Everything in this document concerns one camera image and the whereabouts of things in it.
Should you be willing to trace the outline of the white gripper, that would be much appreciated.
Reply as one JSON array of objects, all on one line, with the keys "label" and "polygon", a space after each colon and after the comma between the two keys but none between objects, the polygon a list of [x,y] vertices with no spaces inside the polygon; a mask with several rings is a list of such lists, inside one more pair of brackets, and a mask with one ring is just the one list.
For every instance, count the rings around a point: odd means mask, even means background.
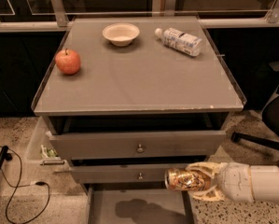
[{"label": "white gripper", "polygon": [[201,161],[189,164],[186,170],[200,171],[212,179],[216,177],[218,184],[207,190],[189,190],[188,194],[193,199],[219,202],[228,198],[234,202],[252,202],[250,168],[247,164]]}]

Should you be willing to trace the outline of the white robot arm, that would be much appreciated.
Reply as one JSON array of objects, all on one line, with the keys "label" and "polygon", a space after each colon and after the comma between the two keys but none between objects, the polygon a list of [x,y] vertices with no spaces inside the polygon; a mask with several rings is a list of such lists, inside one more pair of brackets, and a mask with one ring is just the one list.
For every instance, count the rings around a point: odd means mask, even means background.
[{"label": "white robot arm", "polygon": [[279,167],[238,162],[196,162],[186,171],[205,175],[203,190],[188,194],[201,201],[270,202],[279,205]]}]

